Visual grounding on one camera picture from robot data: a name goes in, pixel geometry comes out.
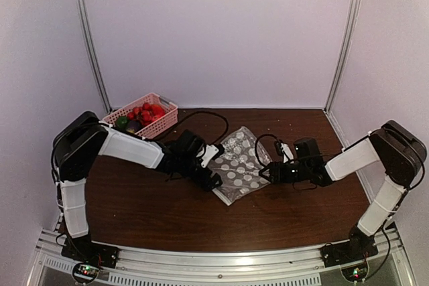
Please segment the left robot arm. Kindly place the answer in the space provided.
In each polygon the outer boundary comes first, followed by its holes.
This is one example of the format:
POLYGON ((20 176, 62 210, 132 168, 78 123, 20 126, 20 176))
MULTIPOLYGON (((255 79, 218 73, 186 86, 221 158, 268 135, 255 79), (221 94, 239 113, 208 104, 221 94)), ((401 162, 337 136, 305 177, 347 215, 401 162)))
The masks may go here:
POLYGON ((109 125, 93 112, 82 113, 55 137, 51 154, 52 177, 71 252, 82 262, 97 254, 86 217, 86 181, 98 160, 119 160, 170 177, 179 175, 210 192, 223 181, 209 163, 223 151, 218 143, 207 143, 189 130, 161 142, 109 125))

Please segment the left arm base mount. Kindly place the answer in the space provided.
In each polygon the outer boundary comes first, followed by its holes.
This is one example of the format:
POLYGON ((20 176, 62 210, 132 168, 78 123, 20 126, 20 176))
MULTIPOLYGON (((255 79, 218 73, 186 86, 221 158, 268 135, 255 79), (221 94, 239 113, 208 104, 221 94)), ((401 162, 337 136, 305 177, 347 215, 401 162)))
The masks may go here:
POLYGON ((79 249, 66 241, 61 255, 76 261, 72 267, 72 278, 80 284, 95 281, 104 268, 114 269, 119 256, 119 249, 114 246, 93 243, 88 248, 79 249))

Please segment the red fake lychee bunch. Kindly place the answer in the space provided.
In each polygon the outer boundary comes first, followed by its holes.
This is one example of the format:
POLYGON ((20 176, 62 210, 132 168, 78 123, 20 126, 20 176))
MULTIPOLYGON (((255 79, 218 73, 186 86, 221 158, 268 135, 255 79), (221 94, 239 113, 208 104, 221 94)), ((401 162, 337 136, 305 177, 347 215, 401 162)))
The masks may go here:
POLYGON ((166 111, 159 104, 143 103, 136 106, 127 113, 126 117, 131 120, 139 121, 142 125, 149 125, 166 114, 166 111))

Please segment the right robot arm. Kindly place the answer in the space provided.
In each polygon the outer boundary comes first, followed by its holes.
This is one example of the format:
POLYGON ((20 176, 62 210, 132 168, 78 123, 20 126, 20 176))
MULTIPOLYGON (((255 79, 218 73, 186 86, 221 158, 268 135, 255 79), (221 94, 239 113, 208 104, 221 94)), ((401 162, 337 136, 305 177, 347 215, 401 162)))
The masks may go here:
POLYGON ((426 173, 424 162, 428 151, 425 144, 393 120, 368 132, 331 159, 320 152, 313 138, 299 139, 293 146, 290 149, 283 141, 277 141, 275 148, 282 161, 263 165, 259 176, 272 184, 309 181, 315 186, 326 187, 373 163, 380 162, 384 167, 385 179, 381 188, 351 229, 349 241, 344 245, 344 255, 353 261, 369 250, 375 233, 415 187, 412 182, 416 176, 426 173))

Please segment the pink perforated plastic basket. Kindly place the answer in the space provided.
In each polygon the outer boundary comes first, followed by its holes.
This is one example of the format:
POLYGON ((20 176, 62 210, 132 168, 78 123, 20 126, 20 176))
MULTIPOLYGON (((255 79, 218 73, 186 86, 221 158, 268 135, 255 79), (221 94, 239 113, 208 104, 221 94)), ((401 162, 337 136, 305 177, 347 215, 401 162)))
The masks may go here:
POLYGON ((178 106, 172 101, 149 93, 103 118, 105 123, 132 128, 140 137, 153 139, 178 122, 178 106))

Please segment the aluminium corner post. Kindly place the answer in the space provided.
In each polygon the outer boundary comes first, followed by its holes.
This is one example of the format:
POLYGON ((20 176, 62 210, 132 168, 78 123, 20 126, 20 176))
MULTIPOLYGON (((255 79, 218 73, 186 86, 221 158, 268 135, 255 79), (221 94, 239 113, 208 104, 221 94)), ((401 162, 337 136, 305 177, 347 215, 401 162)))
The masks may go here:
POLYGON ((349 1, 349 10, 347 14, 346 26, 343 34, 343 40, 341 43, 341 48, 339 52, 339 57, 336 63, 336 68, 334 72, 334 78, 332 79, 332 84, 330 86, 328 98, 324 107, 326 114, 330 113, 334 104, 334 100, 339 91, 341 85, 341 79, 345 71, 345 66, 347 64, 347 58, 349 51, 351 49, 353 34, 356 28, 359 10, 361 7, 362 0, 350 0, 349 1))
POLYGON ((85 0, 76 0, 78 16, 80 20, 80 25, 82 29, 82 35, 84 39, 84 46, 87 52, 88 60, 90 63, 90 68, 95 80, 95 85, 98 90, 99 96, 101 98, 101 102, 103 104, 103 109, 105 113, 109 113, 112 111, 112 106, 107 94, 107 89, 105 86, 105 82, 103 80, 103 76, 101 74, 99 60, 97 58, 97 52, 95 48, 95 43, 93 41, 93 35, 90 30, 90 21, 88 18, 88 11, 86 8, 85 0))

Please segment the aluminium front rail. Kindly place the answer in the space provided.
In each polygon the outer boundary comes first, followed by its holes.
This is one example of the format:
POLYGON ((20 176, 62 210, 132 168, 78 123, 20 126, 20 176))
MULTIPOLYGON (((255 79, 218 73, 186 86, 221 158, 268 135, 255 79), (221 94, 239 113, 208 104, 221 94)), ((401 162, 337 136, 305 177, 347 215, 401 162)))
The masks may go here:
MULTIPOLYGON (((244 253, 190 253, 117 246, 116 266, 103 267, 88 285, 417 285, 401 237, 386 229, 389 257, 364 283, 343 275, 348 265, 327 267, 323 244, 276 251, 244 253)), ((42 230, 32 267, 24 285, 82 285, 72 277, 75 263, 61 256, 64 237, 42 230)))

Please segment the dark purple fake eggplant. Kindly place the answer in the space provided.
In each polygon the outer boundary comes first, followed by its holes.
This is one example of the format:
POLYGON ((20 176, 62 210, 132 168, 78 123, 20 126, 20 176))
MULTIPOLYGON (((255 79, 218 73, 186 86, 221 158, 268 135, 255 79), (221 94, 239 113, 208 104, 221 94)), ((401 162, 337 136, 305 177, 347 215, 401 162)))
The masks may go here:
POLYGON ((129 133, 137 133, 142 129, 141 123, 136 120, 131 120, 127 123, 125 130, 129 133))

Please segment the right aluminium corner post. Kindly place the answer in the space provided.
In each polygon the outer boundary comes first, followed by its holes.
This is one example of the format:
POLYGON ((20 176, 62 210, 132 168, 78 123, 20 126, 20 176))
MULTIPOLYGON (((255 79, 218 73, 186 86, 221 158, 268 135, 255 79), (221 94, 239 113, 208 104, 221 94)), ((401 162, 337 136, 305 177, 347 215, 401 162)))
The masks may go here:
POLYGON ((341 85, 341 79, 345 71, 345 66, 347 64, 347 58, 349 51, 351 49, 353 34, 356 28, 359 10, 361 7, 362 0, 350 0, 349 1, 349 10, 347 14, 346 26, 343 34, 343 40, 341 43, 341 48, 339 52, 339 57, 336 63, 336 68, 334 72, 334 78, 332 79, 332 84, 330 86, 328 98, 324 107, 326 114, 330 113, 334 104, 334 100, 339 91, 341 85))

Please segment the left aluminium corner post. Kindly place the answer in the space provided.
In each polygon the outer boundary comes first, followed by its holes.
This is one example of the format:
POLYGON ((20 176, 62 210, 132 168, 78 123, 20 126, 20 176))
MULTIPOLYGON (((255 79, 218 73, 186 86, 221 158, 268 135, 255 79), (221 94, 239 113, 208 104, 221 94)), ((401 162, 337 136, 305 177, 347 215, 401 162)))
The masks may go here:
POLYGON ((99 60, 97 58, 97 52, 95 48, 95 43, 93 41, 93 35, 90 30, 90 21, 88 18, 88 11, 86 8, 85 0, 76 0, 78 16, 80 20, 80 25, 82 29, 82 35, 84 39, 84 46, 87 52, 88 60, 90 63, 90 68, 95 80, 95 85, 98 90, 99 96, 101 98, 101 102, 103 104, 103 109, 105 113, 109 113, 112 111, 112 106, 107 94, 107 89, 105 86, 105 82, 103 80, 103 76, 101 74, 99 60))

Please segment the clear zip top bag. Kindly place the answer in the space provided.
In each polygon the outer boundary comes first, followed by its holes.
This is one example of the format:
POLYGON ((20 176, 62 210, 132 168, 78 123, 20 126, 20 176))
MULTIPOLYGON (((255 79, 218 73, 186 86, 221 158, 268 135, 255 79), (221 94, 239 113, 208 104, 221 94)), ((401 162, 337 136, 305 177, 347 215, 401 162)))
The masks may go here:
POLYGON ((256 136, 247 128, 232 132, 221 141, 225 152, 212 160, 208 167, 219 174, 222 185, 213 193, 227 206, 242 197, 269 185, 259 176, 259 170, 272 161, 256 136))

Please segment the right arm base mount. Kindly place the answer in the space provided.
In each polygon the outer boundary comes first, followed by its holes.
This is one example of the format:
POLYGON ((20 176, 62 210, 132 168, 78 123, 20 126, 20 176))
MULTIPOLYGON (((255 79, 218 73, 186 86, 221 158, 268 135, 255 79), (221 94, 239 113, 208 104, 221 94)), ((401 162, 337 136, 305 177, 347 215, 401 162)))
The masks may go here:
POLYGON ((369 275, 368 259, 378 253, 375 245, 371 245, 362 253, 352 253, 349 241, 327 243, 320 249, 324 266, 326 268, 338 266, 343 278, 350 283, 364 281, 369 275))

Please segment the green fake vegetable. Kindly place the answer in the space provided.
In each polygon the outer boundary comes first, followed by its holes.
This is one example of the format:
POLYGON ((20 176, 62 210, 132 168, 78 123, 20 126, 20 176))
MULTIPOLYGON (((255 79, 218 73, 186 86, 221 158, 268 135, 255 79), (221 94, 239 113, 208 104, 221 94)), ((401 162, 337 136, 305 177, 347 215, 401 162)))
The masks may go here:
POLYGON ((118 129, 126 129, 129 119, 126 116, 120 116, 115 121, 115 126, 118 129))

